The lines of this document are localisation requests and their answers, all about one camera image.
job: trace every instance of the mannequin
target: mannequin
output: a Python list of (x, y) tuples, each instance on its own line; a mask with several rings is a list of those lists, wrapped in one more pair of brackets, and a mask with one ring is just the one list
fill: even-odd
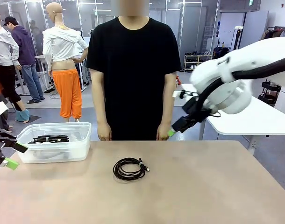
[(0, 24), (0, 83), (4, 88), (3, 93), (5, 97), (9, 97), (17, 109), (16, 120), (27, 123), (29, 121), (29, 111), (25, 108), (20, 96), (15, 91), (15, 69), (21, 69), (18, 57), (18, 45), (13, 40), (11, 34)]
[[(43, 54), (48, 64), (48, 72), (53, 76), (55, 86), (61, 97), (61, 116), (69, 122), (70, 116), (79, 122), (81, 117), (81, 89), (75, 63), (83, 62), (87, 56), (88, 45), (76, 30), (65, 26), (63, 8), (59, 3), (52, 2), (46, 10), (54, 27), (43, 31)], [(77, 55), (76, 44), (83, 49), (81, 58)]]

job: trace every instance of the partition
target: partition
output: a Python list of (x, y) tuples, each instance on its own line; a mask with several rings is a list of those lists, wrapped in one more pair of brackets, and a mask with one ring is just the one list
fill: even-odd
[[(111, 0), (26, 0), (0, 4), (1, 18), (12, 15), (32, 35), (38, 55), (43, 51), (42, 31), (54, 26), (46, 6), (58, 2), (64, 11), (66, 26), (82, 31), (84, 38), (96, 26), (114, 18)], [(186, 52), (212, 52), (216, 33), (219, 0), (150, 0), (150, 17), (169, 25), (175, 34), (181, 55)]]

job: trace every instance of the cap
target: cap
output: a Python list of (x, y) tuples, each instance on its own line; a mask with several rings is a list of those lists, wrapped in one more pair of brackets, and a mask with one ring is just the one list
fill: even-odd
[(6, 26), (9, 22), (10, 22), (10, 23), (16, 23), (17, 20), (16, 20), (14, 17), (12, 17), (12, 16), (8, 16), (8, 17), (4, 20), (4, 22), (6, 22), (6, 23), (3, 24), (3, 25)]

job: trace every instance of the clear plastic bin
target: clear plastic bin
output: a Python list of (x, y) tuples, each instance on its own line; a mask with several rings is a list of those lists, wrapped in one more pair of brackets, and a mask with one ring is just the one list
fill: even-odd
[[(81, 161), (87, 157), (91, 132), (92, 124), (87, 122), (29, 125), (17, 136), (28, 150), (18, 154), (24, 163)], [(67, 135), (69, 142), (29, 144), (39, 135)]]

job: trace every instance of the person's hand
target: person's hand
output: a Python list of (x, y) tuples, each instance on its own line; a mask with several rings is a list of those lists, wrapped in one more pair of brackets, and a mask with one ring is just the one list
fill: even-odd
[(111, 141), (111, 128), (107, 122), (98, 123), (98, 137), (101, 141)]
[(166, 141), (169, 139), (169, 135), (168, 132), (171, 129), (171, 123), (163, 123), (161, 122), (161, 124), (159, 125), (158, 129), (157, 129), (157, 137), (156, 140), (157, 141)]
[(83, 61), (80, 60), (80, 58), (72, 58), (72, 60), (75, 62), (75, 63), (82, 63)]
[(18, 70), (22, 69), (21, 65), (15, 65), (15, 68), (18, 69)]

